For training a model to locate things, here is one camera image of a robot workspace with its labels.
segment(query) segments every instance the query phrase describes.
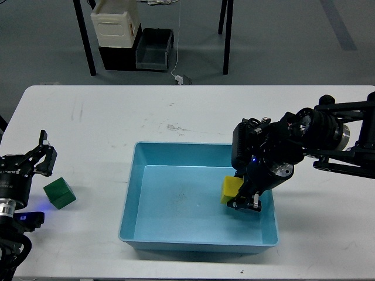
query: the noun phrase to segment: cable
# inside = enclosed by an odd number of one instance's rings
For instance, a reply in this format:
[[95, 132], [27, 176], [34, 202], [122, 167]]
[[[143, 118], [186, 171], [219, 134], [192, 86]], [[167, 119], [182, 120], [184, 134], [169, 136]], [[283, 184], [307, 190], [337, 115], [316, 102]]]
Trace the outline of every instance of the cable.
[[175, 68], [171, 71], [171, 75], [176, 79], [177, 78], [177, 75], [174, 75], [173, 72], [175, 71], [176, 67], [177, 67], [177, 63], [178, 63], [178, 45], [179, 45], [179, 41], [180, 41], [180, 26], [181, 26], [181, 2], [180, 1], [180, 11], [179, 11], [179, 19], [178, 19], [178, 34], [177, 34], [177, 48], [176, 48], [176, 64], [175, 64]]
[[169, 5], [171, 3], [178, 2], [180, 0], [137, 0], [139, 3], [147, 3], [150, 6], [154, 5]]

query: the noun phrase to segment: gray floor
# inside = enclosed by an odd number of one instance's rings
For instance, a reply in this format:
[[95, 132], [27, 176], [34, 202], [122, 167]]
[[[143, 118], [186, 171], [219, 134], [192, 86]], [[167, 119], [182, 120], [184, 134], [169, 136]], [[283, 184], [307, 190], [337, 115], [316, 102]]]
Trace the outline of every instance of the gray floor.
[[[174, 85], [170, 73], [106, 71], [91, 8], [81, 3], [95, 77], [88, 70], [72, 1], [7, 0], [0, 5], [0, 114], [7, 121], [31, 85]], [[334, 3], [339, 18], [330, 15], [332, 7], [326, 14], [324, 3]], [[224, 35], [217, 34], [220, 4], [138, 4], [142, 27], [173, 29], [175, 43], [181, 5], [174, 73], [190, 77], [194, 85], [375, 84], [375, 1], [235, 0], [227, 76], [222, 75]], [[345, 50], [342, 36], [352, 39], [356, 50]]]

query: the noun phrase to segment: blue plastic bin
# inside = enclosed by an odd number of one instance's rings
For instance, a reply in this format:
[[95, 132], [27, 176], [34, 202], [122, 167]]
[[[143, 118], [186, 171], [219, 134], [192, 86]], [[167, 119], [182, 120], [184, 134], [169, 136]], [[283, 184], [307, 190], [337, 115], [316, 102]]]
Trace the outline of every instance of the blue plastic bin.
[[135, 249], [260, 253], [278, 243], [272, 192], [260, 213], [220, 203], [231, 145], [137, 143], [120, 240]]

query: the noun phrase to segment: metal rod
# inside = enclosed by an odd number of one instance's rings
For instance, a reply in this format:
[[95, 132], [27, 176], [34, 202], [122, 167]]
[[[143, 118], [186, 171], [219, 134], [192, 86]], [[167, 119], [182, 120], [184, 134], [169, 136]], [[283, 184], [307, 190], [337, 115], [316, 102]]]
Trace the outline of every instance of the metal rod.
[[233, 17], [233, 0], [228, 0], [228, 7], [227, 7], [227, 25], [225, 31], [225, 48], [224, 48], [224, 66], [223, 66], [223, 74], [228, 74], [228, 67], [229, 67], [229, 52], [230, 52], [230, 36], [232, 30], [232, 17]]
[[217, 30], [218, 34], [223, 34], [225, 12], [227, 9], [228, 0], [222, 0], [221, 2], [221, 11], [220, 11], [220, 20], [219, 20], [219, 29]]
[[86, 53], [86, 58], [87, 58], [88, 67], [90, 69], [90, 74], [91, 76], [95, 76], [96, 75], [95, 64], [94, 64], [93, 54], [90, 48], [90, 42], [88, 41], [86, 25], [84, 24], [81, 2], [80, 0], [73, 0], [73, 3], [74, 3], [74, 8], [76, 10], [78, 25], [80, 27], [83, 47]]

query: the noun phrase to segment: black robotic arm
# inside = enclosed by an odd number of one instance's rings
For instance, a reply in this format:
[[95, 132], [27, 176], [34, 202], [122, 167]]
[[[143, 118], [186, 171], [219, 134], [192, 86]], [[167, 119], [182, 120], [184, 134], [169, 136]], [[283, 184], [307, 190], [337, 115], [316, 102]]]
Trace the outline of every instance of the black robotic arm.
[[[346, 123], [353, 121], [362, 121], [359, 139], [342, 151], [350, 136]], [[314, 109], [287, 112], [278, 122], [243, 119], [233, 132], [231, 156], [243, 184], [227, 206], [261, 211], [259, 196], [290, 179], [304, 156], [317, 158], [313, 167], [320, 170], [375, 179], [375, 92], [367, 101], [342, 104], [325, 95]]]

